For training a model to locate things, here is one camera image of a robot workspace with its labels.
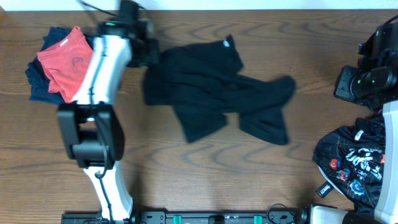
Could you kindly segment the plain black t-shirt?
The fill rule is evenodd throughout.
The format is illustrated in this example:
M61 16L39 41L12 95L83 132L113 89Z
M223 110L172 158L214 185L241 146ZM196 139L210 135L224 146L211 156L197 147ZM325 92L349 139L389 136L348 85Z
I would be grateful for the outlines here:
M226 114L236 113L241 131L286 145L282 110L294 95L295 80L282 76L265 82L241 75L243 67L232 35L168 49L145 72L144 101L171 106L187 142L213 134L227 125Z

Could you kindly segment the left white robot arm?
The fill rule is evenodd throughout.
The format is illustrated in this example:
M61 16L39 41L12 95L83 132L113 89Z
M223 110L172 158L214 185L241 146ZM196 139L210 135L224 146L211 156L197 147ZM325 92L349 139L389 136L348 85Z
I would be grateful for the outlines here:
M90 178L101 211L66 212L62 223L140 223L141 214L124 182L125 136L114 104L126 68L159 62L159 42L143 6L121 1L119 11L98 23L93 57L71 103L59 105L58 123L70 159Z

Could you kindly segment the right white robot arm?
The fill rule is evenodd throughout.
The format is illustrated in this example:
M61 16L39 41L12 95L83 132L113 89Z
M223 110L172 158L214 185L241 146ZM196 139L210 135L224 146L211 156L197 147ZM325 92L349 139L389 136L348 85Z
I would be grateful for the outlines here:
M397 223L397 17L383 23L358 45L358 65L341 69L334 97L372 111L384 118L387 156L382 187L374 209L379 223Z

